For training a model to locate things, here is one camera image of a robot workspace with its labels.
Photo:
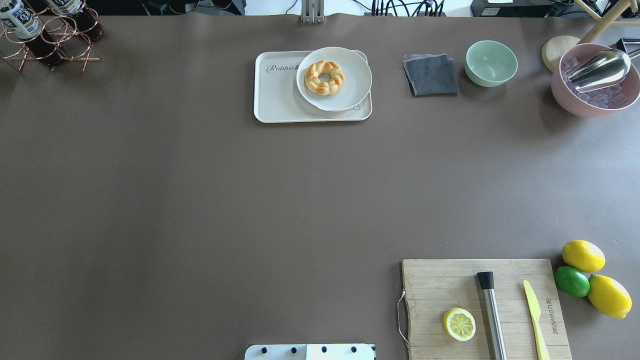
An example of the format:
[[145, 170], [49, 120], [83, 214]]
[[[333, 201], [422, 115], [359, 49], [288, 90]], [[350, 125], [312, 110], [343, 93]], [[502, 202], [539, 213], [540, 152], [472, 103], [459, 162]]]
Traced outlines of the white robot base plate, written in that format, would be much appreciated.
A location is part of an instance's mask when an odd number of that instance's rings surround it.
[[245, 360], [375, 360], [374, 344], [309, 343], [254, 344], [247, 347]]

